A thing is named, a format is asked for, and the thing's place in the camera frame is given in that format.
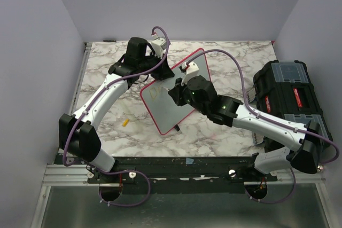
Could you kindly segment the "yellow marker cap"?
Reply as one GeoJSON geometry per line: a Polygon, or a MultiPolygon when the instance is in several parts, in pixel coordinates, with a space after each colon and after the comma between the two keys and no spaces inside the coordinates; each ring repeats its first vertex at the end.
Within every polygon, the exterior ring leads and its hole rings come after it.
{"type": "Polygon", "coordinates": [[[123,126],[123,127],[126,127],[127,124],[129,123],[129,121],[130,121],[130,119],[126,119],[126,120],[123,122],[122,126],[123,126]]]}

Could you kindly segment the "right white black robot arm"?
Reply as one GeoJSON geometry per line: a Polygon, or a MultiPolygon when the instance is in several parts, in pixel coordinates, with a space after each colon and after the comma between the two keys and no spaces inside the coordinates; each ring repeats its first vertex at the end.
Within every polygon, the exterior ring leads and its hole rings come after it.
{"type": "Polygon", "coordinates": [[[177,106],[190,105],[213,123],[246,129],[283,145],[253,156],[253,163],[246,167],[250,180],[257,181],[265,174],[287,168],[317,173],[323,149],[318,123],[294,123],[254,110],[240,100],[217,94],[213,83],[203,76],[195,76],[186,84],[178,78],[167,93],[177,106]]]}

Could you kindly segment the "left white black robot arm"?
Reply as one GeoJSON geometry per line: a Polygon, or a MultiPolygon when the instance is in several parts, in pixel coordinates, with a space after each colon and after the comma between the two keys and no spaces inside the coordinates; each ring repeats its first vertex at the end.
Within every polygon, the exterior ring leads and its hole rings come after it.
{"type": "Polygon", "coordinates": [[[132,37],[126,53],[110,66],[104,82],[90,99],[73,114],[64,114],[59,119],[59,147],[64,151],[63,164],[71,166],[67,160],[70,153],[100,169],[100,176],[111,183],[118,178],[114,157],[102,149],[97,129],[112,105],[140,78],[150,75],[156,80],[174,77],[167,62],[170,41],[153,36],[153,41],[132,37]]]}

